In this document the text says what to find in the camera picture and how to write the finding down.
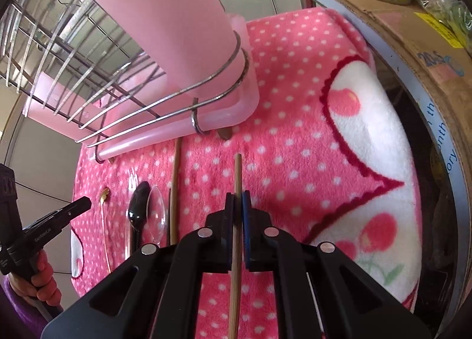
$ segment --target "gold spoon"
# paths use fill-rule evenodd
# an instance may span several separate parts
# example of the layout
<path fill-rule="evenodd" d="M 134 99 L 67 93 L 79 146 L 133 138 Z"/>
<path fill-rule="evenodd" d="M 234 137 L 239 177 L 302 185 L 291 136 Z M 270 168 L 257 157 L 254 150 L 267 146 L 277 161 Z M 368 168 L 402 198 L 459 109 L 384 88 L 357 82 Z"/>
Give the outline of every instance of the gold spoon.
<path fill-rule="evenodd" d="M 107 200 L 110 189 L 108 187 L 104 188 L 100 194 L 100 211 L 101 211 L 101 230 L 103 233 L 103 245 L 105 247 L 105 259 L 107 261 L 108 274 L 112 273 L 112 268 L 110 267 L 110 260 L 108 258 L 108 247 L 107 240 L 105 237 L 105 212 L 103 211 L 103 204 Z"/>

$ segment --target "black spoon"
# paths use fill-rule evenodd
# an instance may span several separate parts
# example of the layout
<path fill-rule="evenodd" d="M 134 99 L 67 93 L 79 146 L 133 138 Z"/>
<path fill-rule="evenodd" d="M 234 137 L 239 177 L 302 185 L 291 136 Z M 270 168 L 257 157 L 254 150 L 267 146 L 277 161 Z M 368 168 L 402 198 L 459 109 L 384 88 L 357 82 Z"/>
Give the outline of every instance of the black spoon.
<path fill-rule="evenodd" d="M 140 246 L 142 229 L 147 220 L 147 200 L 150 194 L 149 182 L 141 182 L 133 193 L 129 201 L 127 211 L 129 223 L 133 226 L 131 231 L 131 249 L 132 255 Z"/>

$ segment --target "purple sleeve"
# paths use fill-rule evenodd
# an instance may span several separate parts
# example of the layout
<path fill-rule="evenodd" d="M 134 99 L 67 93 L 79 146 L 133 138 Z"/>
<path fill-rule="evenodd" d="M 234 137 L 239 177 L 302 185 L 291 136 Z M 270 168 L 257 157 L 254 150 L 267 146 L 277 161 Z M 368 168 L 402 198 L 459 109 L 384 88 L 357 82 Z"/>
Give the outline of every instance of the purple sleeve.
<path fill-rule="evenodd" d="M 30 329 L 30 331 L 39 338 L 41 332 L 46 326 L 46 320 L 41 316 L 38 310 L 29 305 L 23 298 L 19 297 L 11 288 L 8 277 L 1 277 L 1 286 L 5 291 L 6 297 L 9 299 L 12 306 L 15 308 L 20 319 Z"/>

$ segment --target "cherry print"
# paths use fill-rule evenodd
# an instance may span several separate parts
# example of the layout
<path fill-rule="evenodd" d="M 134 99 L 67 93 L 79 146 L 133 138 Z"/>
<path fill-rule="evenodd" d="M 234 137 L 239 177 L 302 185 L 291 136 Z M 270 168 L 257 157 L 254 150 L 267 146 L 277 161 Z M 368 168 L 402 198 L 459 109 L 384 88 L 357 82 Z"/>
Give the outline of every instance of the cherry print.
<path fill-rule="evenodd" d="M 396 231 L 396 219 L 391 214 L 378 214 L 369 220 L 360 233 L 360 249 L 365 253 L 385 251 L 395 241 Z"/>
<path fill-rule="evenodd" d="M 216 132 L 183 138 L 184 159 L 179 174 L 180 238 L 204 226 L 208 213 L 224 205 L 226 193 L 233 190 L 232 168 L 238 152 L 244 157 L 243 186 L 251 191 L 253 205 L 269 211 L 273 224 L 299 241 L 316 226 L 314 221 L 319 224 L 325 216 L 335 214 L 339 207 L 351 202 L 352 194 L 361 199 L 382 185 L 372 177 L 364 177 L 358 167 L 346 161 L 344 149 L 336 145 L 338 140 L 322 112 L 322 86 L 336 66 L 352 55 L 368 60 L 368 53 L 363 51 L 364 40 L 356 41 L 359 33 L 349 32 L 351 25 L 343 20 L 336 12 L 312 8 L 273 17 L 268 20 L 269 24 L 266 20 L 248 23 L 253 66 L 260 84 L 259 105 L 247 121 L 233 129 L 230 141 L 221 141 Z M 339 111 L 345 116 L 359 113 L 360 101 L 353 91 L 332 91 L 333 113 Z M 86 195 L 97 200 L 103 186 L 112 189 L 110 196 L 115 206 L 107 205 L 105 213 L 110 222 L 106 237 L 113 269 L 124 260 L 128 171 L 136 167 L 139 177 L 149 178 L 150 183 L 158 186 L 166 203 L 173 152 L 174 141 L 166 141 L 120 155 L 113 165 L 109 162 L 97 165 L 89 161 L 86 150 L 82 150 L 74 197 Z M 94 203 L 92 210 L 76 218 L 72 225 L 77 231 L 83 228 L 79 236 L 87 245 L 83 276 L 73 280 L 77 292 L 83 295 L 107 275 L 103 241 L 100 234 L 93 233 L 101 231 L 98 205 Z M 353 225 L 353 228 L 360 232 L 364 226 Z M 370 241 L 370 231 L 364 234 L 369 239 L 369 245 L 364 245 L 367 250 L 372 246 L 370 242 L 378 244 L 375 239 Z M 359 260 L 359 243 L 339 237 L 338 247 Z M 417 282 L 417 279 L 411 282 L 410 278 L 403 278 L 406 273 L 400 275 L 405 279 L 402 286 L 391 289 L 397 297 L 408 295 Z M 276 339 L 277 308 L 271 292 L 272 275 L 243 271 L 242 284 L 239 336 Z M 229 293 L 228 274 L 204 274 L 197 337 L 227 335 Z"/>
<path fill-rule="evenodd" d="M 343 117 L 352 117 L 360 111 L 359 99 L 351 89 L 331 89 L 328 106 L 332 112 Z"/>
<path fill-rule="evenodd" d="M 352 260 L 356 258 L 357 249 L 355 244 L 353 244 L 353 242 L 350 240 L 338 240 L 338 242 L 335 243 L 335 246 Z"/>

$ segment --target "pink blanket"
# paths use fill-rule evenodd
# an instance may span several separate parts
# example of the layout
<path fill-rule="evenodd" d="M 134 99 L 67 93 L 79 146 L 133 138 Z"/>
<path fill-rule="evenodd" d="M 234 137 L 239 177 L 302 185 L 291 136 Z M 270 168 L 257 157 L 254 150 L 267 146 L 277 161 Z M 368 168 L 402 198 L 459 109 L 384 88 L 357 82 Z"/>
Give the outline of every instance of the pink blanket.
<path fill-rule="evenodd" d="M 260 87 L 254 114 L 230 141 L 215 132 L 183 139 L 179 233 L 204 225 L 233 191 L 234 155 L 242 153 L 243 188 L 298 240 L 336 243 L 407 307 L 421 270 L 421 214 L 407 138 L 375 74 L 363 38 L 338 13 L 321 8 L 247 24 Z M 83 295 L 106 276 L 98 199 L 106 211 L 112 268 L 124 255 L 128 171 L 171 183 L 174 142 L 98 165 L 82 150 L 75 198 L 91 211 L 72 222 L 73 283 Z M 227 335 L 230 276 L 205 274 L 196 337 Z M 241 338 L 276 338 L 272 275 L 242 276 Z"/>

